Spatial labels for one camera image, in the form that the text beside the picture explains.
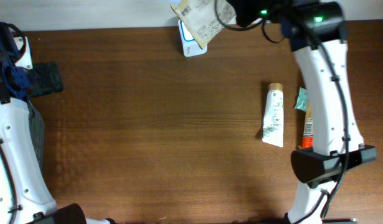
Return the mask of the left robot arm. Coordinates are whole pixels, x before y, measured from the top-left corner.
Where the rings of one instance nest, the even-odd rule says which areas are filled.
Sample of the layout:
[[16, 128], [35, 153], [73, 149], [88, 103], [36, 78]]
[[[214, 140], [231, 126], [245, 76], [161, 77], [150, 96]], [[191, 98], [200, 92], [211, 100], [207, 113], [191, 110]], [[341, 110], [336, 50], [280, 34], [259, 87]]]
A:
[[55, 62], [32, 63], [29, 39], [0, 22], [0, 223], [96, 223], [58, 208], [42, 176], [45, 124], [31, 100], [63, 91]]

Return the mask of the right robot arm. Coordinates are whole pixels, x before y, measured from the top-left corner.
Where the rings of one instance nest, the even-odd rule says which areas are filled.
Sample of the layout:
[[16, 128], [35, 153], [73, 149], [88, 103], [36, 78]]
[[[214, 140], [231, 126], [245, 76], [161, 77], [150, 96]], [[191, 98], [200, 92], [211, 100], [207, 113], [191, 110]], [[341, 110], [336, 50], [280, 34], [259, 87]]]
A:
[[232, 1], [240, 30], [279, 23], [290, 41], [313, 114], [313, 145], [291, 153], [298, 179], [283, 223], [326, 223], [346, 172], [377, 157], [356, 124], [349, 90], [346, 21], [335, 1]]

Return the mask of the white tube with beige cap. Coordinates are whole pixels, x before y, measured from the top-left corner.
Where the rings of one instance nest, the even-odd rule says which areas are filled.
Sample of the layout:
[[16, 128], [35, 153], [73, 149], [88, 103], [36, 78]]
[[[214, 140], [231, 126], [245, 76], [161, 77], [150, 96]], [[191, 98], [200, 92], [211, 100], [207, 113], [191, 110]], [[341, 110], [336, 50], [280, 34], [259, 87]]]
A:
[[280, 83], [269, 84], [263, 117], [262, 141], [278, 147], [283, 147], [284, 143], [283, 102], [283, 85]]

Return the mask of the red spaghetti packet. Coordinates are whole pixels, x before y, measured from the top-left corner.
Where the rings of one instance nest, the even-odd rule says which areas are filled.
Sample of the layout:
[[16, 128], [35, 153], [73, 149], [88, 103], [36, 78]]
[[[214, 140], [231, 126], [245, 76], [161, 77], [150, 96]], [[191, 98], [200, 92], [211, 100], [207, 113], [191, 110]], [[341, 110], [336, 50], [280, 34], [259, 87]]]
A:
[[306, 107], [305, 124], [304, 124], [301, 148], [306, 149], [312, 146], [313, 146], [313, 116], [311, 113], [310, 102], [308, 102]]

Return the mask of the mint green wet wipes pack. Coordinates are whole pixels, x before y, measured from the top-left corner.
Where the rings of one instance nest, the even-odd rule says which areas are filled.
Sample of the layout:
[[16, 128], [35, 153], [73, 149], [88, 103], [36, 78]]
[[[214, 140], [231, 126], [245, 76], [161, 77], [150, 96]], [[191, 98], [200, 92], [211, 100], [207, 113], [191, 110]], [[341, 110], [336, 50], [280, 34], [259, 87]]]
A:
[[306, 111], [308, 107], [308, 92], [304, 88], [299, 89], [299, 94], [296, 99], [295, 109]]

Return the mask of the white blue printed bag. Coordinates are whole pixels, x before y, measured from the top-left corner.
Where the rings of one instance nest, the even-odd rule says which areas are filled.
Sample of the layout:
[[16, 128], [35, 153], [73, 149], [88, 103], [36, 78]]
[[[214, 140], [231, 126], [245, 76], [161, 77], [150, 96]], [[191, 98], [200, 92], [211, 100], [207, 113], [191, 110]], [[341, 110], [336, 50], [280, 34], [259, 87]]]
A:
[[170, 6], [202, 49], [224, 28], [216, 13], [224, 24], [235, 17], [226, 0], [182, 0]]

